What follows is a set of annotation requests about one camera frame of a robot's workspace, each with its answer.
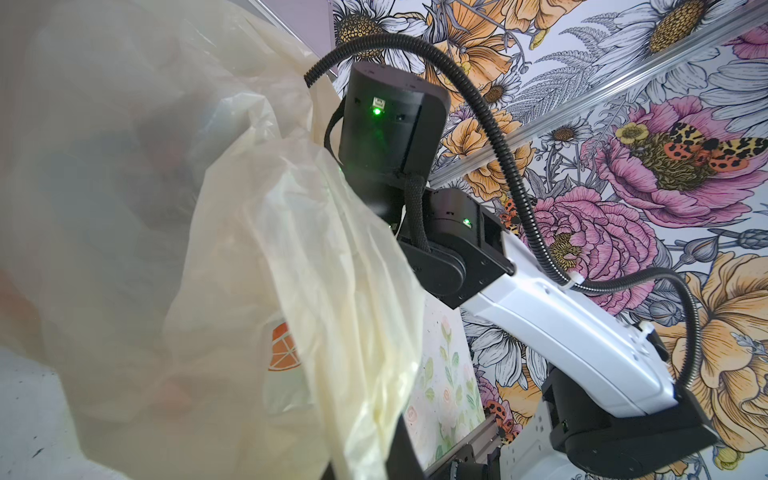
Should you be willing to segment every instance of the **floral painting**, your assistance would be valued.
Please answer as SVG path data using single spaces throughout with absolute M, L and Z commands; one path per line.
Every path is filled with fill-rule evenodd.
M 509 134 L 718 25 L 747 1 L 333 3 L 337 42 L 378 31 L 431 42 L 462 66 Z M 433 170 L 487 144 L 472 111 L 431 65 L 402 52 L 363 52 L 341 65 L 339 92 L 355 60 L 410 70 L 450 92 Z M 514 151 L 561 266 L 591 280 L 664 266 L 684 276 L 697 298 L 705 360 L 694 393 L 720 441 L 644 478 L 768 475 L 767 147 L 768 24 L 696 51 Z M 525 241 L 498 162 L 449 185 L 471 194 Z M 670 284 L 661 280 L 594 301 L 623 321 L 655 322 L 677 374 L 685 334 Z M 491 323 L 466 313 L 462 320 L 482 407 L 512 442 L 541 399 L 546 359 Z M 444 449 L 450 433 L 441 430 Z
M 703 82 L 698 75 L 686 89 L 662 82 L 655 92 L 651 82 L 542 132 L 533 161 L 518 165 L 562 267 L 609 280 L 664 266 L 684 276 L 697 298 L 704 361 L 693 392 L 720 441 L 646 478 L 768 474 L 768 104 L 760 103 L 768 57 L 757 57 L 768 54 L 765 31 L 755 28 L 698 62 Z M 503 180 L 489 199 L 475 192 L 474 178 L 454 185 L 525 241 Z M 629 323 L 655 322 L 670 371 L 679 373 L 685 324 L 668 282 L 593 300 Z M 541 396 L 541 358 L 490 323 L 466 313 L 464 322 L 486 409 L 525 426 Z M 508 431 L 513 440 L 515 430 Z

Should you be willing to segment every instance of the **yellow flower center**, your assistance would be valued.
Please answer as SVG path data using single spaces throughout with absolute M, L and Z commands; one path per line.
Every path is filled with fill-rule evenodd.
M 560 127 L 552 132 L 552 137 L 557 141 L 571 141 L 576 136 L 573 128 Z
M 639 125 L 632 125 L 629 127 L 624 127 L 624 129 L 621 131 L 621 136 L 624 138 L 637 138 L 640 137 L 645 131 L 647 131 L 647 128 L 643 129 Z
M 581 248 L 571 245 L 570 233 L 559 233 L 554 237 L 554 242 L 549 246 L 554 260 L 564 269 L 570 270 L 576 267 L 576 258 L 581 253 Z
M 501 85 L 494 85 L 482 96 L 485 103 L 492 104 L 502 99 L 504 95 L 504 87 Z
M 355 38 L 375 33 L 384 33 L 384 28 L 372 18 L 360 14 L 347 15 L 336 24 L 336 44 L 341 45 Z M 379 58 L 382 53 L 383 50 L 373 49 L 361 51 L 356 55 L 364 60 L 373 60 Z
M 650 51 L 664 50 L 686 38 L 694 30 L 706 10 L 703 0 L 690 0 L 670 12 L 650 36 Z

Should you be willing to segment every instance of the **white daisy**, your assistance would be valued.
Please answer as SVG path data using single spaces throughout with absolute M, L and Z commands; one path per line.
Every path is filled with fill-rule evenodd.
M 547 379 L 547 361 L 543 356 L 520 343 L 498 325 L 488 320 L 479 319 L 461 310 L 464 321 L 464 333 L 475 354 L 473 361 L 485 370 L 483 375 L 489 382 L 511 387 L 519 384 L 528 390 L 528 380 L 522 374 L 523 365 L 528 366 L 528 373 L 539 389 Z
M 516 69 L 510 68 L 507 73 L 483 87 L 482 97 L 490 108 L 503 110 L 512 103 L 519 90 L 520 75 Z
M 541 143 L 546 148 L 554 145 L 558 150 L 562 150 L 564 147 L 570 147 L 571 145 L 586 141 L 591 136 L 592 127 L 589 126 L 586 118 L 582 118 L 543 134 L 541 136 Z
M 601 68 L 590 81 L 597 83 L 634 67 L 745 3 L 746 0 L 651 0 L 623 11 L 614 19 L 620 30 L 598 44 L 611 50 L 596 60 L 594 64 Z M 716 49 L 708 49 L 666 74 L 635 85 L 627 92 L 627 99 L 634 101 L 646 91 L 651 101 L 661 103 L 667 99 L 667 91 L 687 94 L 691 88 L 704 88 L 707 75 L 692 62 L 716 56 Z
M 768 137 L 768 59 L 734 60 L 710 75 L 717 88 L 699 95 L 716 109 L 715 120 L 731 120 L 728 131 L 746 130 L 745 137 Z
M 423 34 L 427 24 L 422 18 L 390 15 L 395 0 L 333 0 L 333 29 L 336 44 L 375 33 L 404 33 L 415 37 Z M 333 87 L 339 95 L 346 93 L 349 71 L 356 61 L 386 63 L 415 74 L 424 73 L 424 61 L 418 55 L 392 48 L 363 51 L 339 63 L 339 76 Z

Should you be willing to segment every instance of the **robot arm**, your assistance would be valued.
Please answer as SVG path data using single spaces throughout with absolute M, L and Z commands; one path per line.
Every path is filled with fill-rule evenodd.
M 358 43 L 354 48 L 370 46 Z M 307 74 L 308 84 L 334 55 L 341 53 Z M 339 159 L 347 182 L 392 226 L 425 290 L 499 325 L 552 365 L 540 414 L 501 451 L 502 478 L 546 478 L 556 465 L 637 478 L 715 443 L 696 399 L 667 371 L 652 324 L 626 325 L 548 279 L 528 248 L 464 192 L 412 181 L 429 175 L 450 108 L 447 91 L 397 68 L 359 62 L 346 98 Z M 477 478 L 459 470 L 448 478 Z
M 539 411 L 501 450 L 501 478 L 555 478 L 574 468 L 637 478 L 715 443 L 695 397 L 674 385 L 652 324 L 623 323 L 553 283 L 528 248 L 460 190 L 425 198 L 432 252 L 413 249 L 407 228 L 399 237 L 422 284 L 551 363 Z M 421 268 L 436 255 L 459 261 L 463 280 Z
M 514 235 L 504 232 L 504 251 L 515 275 L 504 274 L 462 308 L 514 335 L 571 377 L 603 410 L 633 417 L 677 404 L 667 365 L 643 329 L 608 315 L 589 298 L 563 291 L 538 269 Z

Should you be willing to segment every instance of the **orange flower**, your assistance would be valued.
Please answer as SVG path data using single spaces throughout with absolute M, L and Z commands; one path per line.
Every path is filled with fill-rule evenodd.
M 672 465 L 661 467 L 654 473 L 643 475 L 642 477 L 637 478 L 636 480 L 654 480 L 654 479 L 661 480 L 662 478 L 669 478 L 669 475 L 665 475 L 665 473 L 668 473 L 668 472 L 674 473 L 675 477 L 680 477 L 682 476 L 683 473 L 685 473 L 687 468 L 688 468 L 688 464 L 686 462 L 683 462 L 682 460 L 678 460 Z
M 546 30 L 584 0 L 511 0 L 504 5 L 504 26 L 508 30 L 527 31 L 531 23 Z
M 510 387 L 504 387 L 496 383 L 496 388 L 502 400 L 509 401 L 509 407 L 512 410 L 512 416 L 515 417 L 515 421 L 525 427 L 528 424 L 528 420 L 536 413 L 538 403 L 541 401 L 541 390 L 534 383 L 531 373 L 528 371 L 528 366 L 525 364 L 522 366 L 521 375 L 525 377 L 525 381 L 528 383 L 527 390 L 523 389 L 519 382 L 515 382 Z
M 768 445 L 768 257 L 719 255 L 702 286 L 687 275 L 701 302 L 703 362 L 691 391 L 723 441 L 737 452 Z M 657 326 L 677 376 L 685 357 L 685 325 Z
M 522 125 L 519 121 L 512 119 L 512 116 L 505 111 L 494 111 L 493 118 L 505 134 L 517 130 Z M 448 148 L 448 152 L 445 153 L 448 157 L 463 158 L 472 155 L 483 148 L 486 143 L 488 143 L 488 137 L 485 136 L 485 131 L 474 117 L 462 120 L 448 137 L 442 139 L 442 144 Z
M 495 111 L 493 117 L 505 134 L 513 132 L 522 125 L 519 121 L 513 120 L 512 116 L 505 111 Z M 442 141 L 442 144 L 448 148 L 445 156 L 457 156 L 459 158 L 474 154 L 487 143 L 488 137 L 485 136 L 480 123 L 474 118 L 462 120 L 448 137 Z M 532 148 L 531 144 L 523 145 L 515 150 L 515 164 L 518 166 L 521 174 L 531 163 L 535 153 L 536 149 Z M 472 188 L 475 196 L 480 197 L 483 201 L 500 198 L 508 190 L 502 166 L 496 160 L 484 167 L 469 172 L 464 176 L 464 180 Z
M 465 3 L 474 5 L 478 1 L 467 0 Z M 446 29 L 447 38 L 435 46 L 453 58 L 458 65 L 461 65 L 477 88 L 483 88 L 500 75 L 507 73 L 511 64 L 509 63 L 510 57 L 502 53 L 505 50 L 502 36 L 491 36 L 496 27 L 458 2 L 451 3 L 449 7 L 452 9 L 456 22 L 463 30 L 456 28 L 449 21 Z M 502 13 L 504 7 L 504 2 L 495 2 L 484 14 L 500 23 L 504 19 Z M 437 8 L 448 8 L 448 6 L 441 3 L 438 4 Z M 429 16 L 427 24 L 431 25 L 433 22 L 434 18 Z M 427 65 L 424 76 L 428 81 L 442 85 L 450 92 L 452 108 L 456 108 L 464 102 L 464 98 L 459 94 L 456 87 L 442 72 L 437 72 L 434 67 Z

